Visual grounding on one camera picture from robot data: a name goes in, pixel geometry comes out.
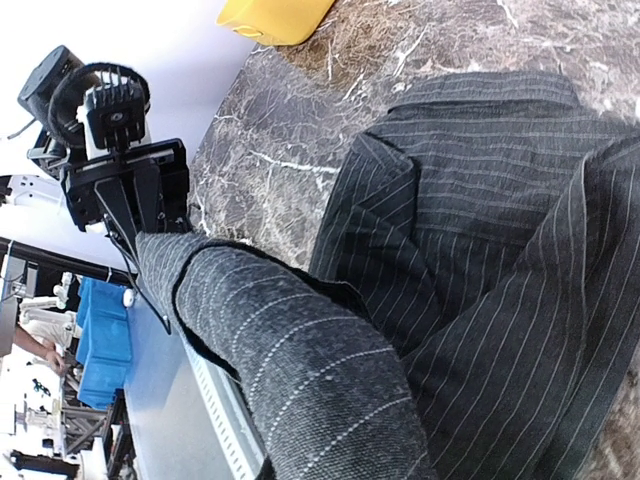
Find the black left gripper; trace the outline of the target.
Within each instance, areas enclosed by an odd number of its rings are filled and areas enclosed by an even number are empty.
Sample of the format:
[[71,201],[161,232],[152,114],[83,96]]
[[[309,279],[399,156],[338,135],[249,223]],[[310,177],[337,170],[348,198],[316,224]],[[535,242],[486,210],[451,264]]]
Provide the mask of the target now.
[[72,221],[82,232],[105,220],[126,240],[140,232],[189,229],[189,168],[179,139],[70,163],[61,186]]

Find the black pinstriped long sleeve shirt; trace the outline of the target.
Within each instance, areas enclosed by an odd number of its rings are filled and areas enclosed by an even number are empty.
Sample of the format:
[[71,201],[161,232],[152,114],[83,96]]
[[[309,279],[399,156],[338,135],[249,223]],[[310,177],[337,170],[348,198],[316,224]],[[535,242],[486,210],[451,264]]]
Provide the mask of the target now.
[[563,76],[442,76],[354,139],[307,270],[136,247],[239,380],[262,478],[571,479],[639,342],[639,130]]

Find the background person forearm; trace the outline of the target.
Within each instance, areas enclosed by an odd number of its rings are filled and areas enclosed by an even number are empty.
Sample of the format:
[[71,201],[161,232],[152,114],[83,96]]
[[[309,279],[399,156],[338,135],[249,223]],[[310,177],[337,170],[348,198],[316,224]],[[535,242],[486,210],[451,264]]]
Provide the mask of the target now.
[[15,327],[13,343],[22,350],[45,360],[49,367],[59,376],[65,373],[66,365],[63,357],[55,349],[51,349],[37,341],[21,326]]

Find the yellow plastic basket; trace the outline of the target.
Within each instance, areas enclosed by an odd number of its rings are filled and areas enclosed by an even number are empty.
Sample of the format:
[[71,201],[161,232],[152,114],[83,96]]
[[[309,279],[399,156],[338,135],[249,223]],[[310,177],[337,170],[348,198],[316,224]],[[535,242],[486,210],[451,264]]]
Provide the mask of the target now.
[[334,0],[229,0],[216,24],[265,46],[305,42]]

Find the blue plastic storage bin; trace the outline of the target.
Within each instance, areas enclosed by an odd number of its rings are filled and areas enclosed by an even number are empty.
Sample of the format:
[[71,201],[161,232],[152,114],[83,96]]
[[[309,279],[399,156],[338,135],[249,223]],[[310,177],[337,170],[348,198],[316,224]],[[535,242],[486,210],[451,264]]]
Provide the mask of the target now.
[[76,360],[83,366],[77,399],[93,409],[113,403],[132,362],[125,288],[85,278],[79,288],[77,325],[82,328]]

